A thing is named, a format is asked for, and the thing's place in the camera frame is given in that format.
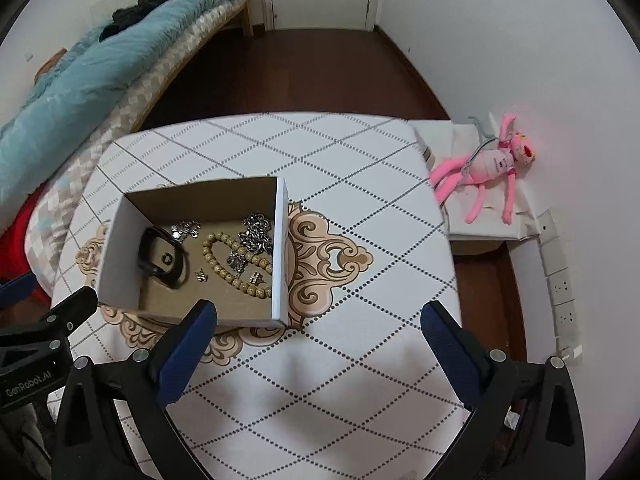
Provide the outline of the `checkered mattress pad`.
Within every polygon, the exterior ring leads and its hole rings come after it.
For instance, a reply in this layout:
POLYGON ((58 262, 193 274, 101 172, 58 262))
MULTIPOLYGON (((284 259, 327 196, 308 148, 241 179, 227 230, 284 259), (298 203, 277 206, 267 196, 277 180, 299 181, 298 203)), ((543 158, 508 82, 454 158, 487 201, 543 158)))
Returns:
POLYGON ((47 295, 53 294, 55 275, 75 209, 103 152, 116 139, 140 129, 180 70, 216 32, 237 16, 246 14, 249 1, 227 0, 201 14, 151 68, 131 84, 104 122, 46 182, 29 218, 24 249, 30 270, 47 295))

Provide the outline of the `pink panther plush toy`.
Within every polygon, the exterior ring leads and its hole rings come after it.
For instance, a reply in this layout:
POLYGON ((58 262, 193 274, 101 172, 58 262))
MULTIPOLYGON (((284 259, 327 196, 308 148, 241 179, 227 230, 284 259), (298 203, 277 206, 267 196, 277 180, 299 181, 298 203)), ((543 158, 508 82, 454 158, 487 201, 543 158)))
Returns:
POLYGON ((465 217, 473 223, 484 206, 487 187, 500 180, 506 181, 501 219, 510 226, 514 216, 516 179, 536 158, 532 142, 516 128, 516 116, 505 114, 500 122, 495 148, 486 148, 485 141, 471 154, 440 162, 431 172, 430 180, 439 206, 457 189, 472 186, 477 189, 476 200, 465 217))

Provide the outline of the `gold earring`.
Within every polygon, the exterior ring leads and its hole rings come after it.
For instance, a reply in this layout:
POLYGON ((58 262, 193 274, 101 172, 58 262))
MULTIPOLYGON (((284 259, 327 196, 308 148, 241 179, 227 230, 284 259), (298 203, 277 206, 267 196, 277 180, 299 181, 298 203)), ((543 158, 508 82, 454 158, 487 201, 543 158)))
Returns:
POLYGON ((195 277, 200 283, 205 283, 208 281, 208 276, 204 273, 203 270, 196 271, 195 277))

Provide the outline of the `white power strip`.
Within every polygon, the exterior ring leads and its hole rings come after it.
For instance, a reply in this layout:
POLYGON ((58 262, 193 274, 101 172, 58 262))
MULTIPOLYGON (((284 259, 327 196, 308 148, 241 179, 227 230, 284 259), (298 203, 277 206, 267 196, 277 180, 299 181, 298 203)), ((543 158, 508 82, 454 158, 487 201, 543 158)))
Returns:
POLYGON ((576 295, 572 286, 570 265, 556 227, 551 209, 536 219, 538 249, 544 268, 551 302, 556 354, 566 364, 576 365, 582 360, 582 326, 580 326, 576 295))

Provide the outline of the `black clothes on bed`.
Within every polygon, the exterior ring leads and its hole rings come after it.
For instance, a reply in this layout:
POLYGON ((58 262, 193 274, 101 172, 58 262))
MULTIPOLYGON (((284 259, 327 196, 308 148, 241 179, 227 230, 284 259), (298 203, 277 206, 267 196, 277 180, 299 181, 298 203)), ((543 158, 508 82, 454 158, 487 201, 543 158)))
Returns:
POLYGON ((116 36, 127 28, 138 24, 153 10, 167 1, 169 0, 137 0, 133 6, 117 9, 112 14, 112 20, 102 29, 99 42, 116 36))

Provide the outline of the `red bed sheet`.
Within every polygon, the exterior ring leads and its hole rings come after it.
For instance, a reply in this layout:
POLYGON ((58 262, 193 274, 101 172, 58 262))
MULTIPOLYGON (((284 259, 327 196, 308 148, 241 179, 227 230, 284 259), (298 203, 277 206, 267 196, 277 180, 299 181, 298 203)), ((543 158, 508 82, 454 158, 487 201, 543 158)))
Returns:
MULTIPOLYGON (((32 272, 26 257, 25 240, 29 220, 32 218, 43 190, 44 185, 40 185, 35 192, 29 195, 13 223, 1 234, 1 285, 25 273, 32 272)), ((32 296, 27 299, 34 300, 38 307, 46 309, 49 309, 51 304, 50 296, 38 284, 32 292, 32 296)), ((12 304, 2 304, 1 309, 9 306, 12 304)))

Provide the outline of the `white diamond pattern tablecloth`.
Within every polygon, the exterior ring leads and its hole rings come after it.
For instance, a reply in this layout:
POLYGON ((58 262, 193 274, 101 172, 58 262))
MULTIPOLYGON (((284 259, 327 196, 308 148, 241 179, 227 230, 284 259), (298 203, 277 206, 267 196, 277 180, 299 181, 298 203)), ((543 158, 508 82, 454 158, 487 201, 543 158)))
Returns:
POLYGON ((277 113, 130 134, 101 157, 52 282, 98 276, 122 194, 274 177, 288 222, 263 328, 221 327, 169 414, 216 479, 423 479, 465 411, 420 330, 460 312, 424 143, 403 119, 277 113))

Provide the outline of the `white cardboard box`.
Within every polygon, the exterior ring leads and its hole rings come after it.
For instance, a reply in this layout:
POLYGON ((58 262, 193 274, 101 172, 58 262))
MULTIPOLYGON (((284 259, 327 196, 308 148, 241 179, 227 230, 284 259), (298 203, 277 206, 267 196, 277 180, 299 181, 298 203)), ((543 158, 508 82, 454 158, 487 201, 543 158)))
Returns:
POLYGON ((179 322, 198 300, 222 326, 288 322, 288 190, 283 179, 222 179, 123 195, 96 279, 100 304, 179 322), (195 272, 208 281, 200 283, 195 272))

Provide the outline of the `light blue quilt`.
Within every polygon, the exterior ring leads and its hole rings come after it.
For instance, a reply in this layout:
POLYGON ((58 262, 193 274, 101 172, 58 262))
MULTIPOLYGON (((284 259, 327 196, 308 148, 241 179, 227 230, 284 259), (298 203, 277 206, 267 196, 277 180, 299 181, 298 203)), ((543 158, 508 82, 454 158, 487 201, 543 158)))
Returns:
POLYGON ((201 14, 226 0, 168 0, 99 40, 85 36, 1 127, 1 211, 10 216, 107 118, 133 81, 201 14))

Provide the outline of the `white cloth bag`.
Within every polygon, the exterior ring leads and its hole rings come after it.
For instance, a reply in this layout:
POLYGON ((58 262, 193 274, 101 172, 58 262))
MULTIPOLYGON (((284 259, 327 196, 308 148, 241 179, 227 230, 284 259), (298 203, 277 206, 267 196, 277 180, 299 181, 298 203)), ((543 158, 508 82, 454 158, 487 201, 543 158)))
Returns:
POLYGON ((521 242, 538 234, 522 181, 536 155, 515 116, 466 124, 413 120, 450 240, 521 242))

